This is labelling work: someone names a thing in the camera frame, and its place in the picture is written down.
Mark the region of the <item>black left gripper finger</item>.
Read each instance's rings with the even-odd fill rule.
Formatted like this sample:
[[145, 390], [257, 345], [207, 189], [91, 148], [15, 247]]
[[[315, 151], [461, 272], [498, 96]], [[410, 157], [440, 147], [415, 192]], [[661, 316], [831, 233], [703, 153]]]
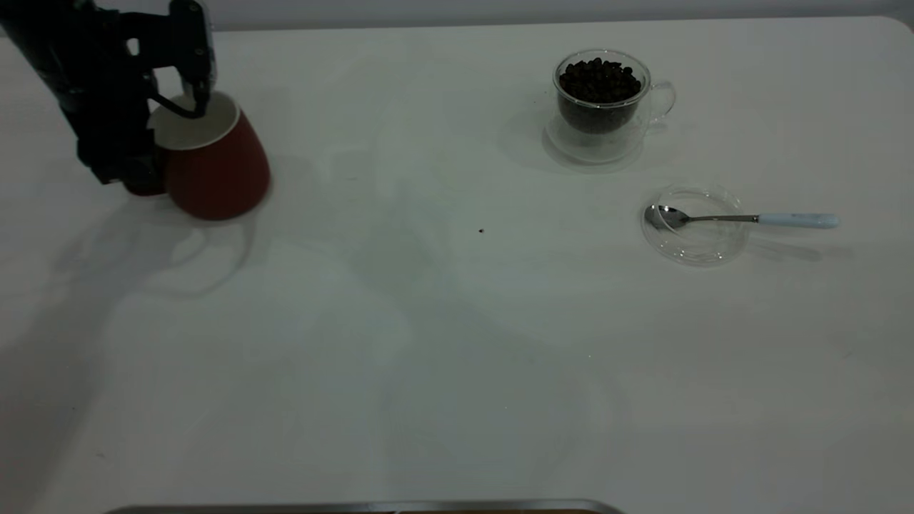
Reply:
[[208, 9], [202, 1], [171, 1], [169, 21], [173, 67], [179, 72], [185, 95], [193, 100], [192, 109], [176, 107], [172, 111], [186, 119], [199, 119], [206, 114], [216, 85], [216, 57]]
[[66, 86], [60, 108], [77, 137], [77, 156], [103, 185], [121, 183], [135, 196], [164, 194], [162, 159], [149, 126], [149, 72], [108, 75]]

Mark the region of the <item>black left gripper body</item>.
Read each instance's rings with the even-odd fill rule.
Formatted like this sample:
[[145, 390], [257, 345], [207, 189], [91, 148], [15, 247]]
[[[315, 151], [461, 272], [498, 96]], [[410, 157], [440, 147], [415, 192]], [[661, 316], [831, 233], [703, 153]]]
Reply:
[[166, 14], [50, 4], [50, 87], [64, 97], [157, 97], [179, 68], [179, 5]]

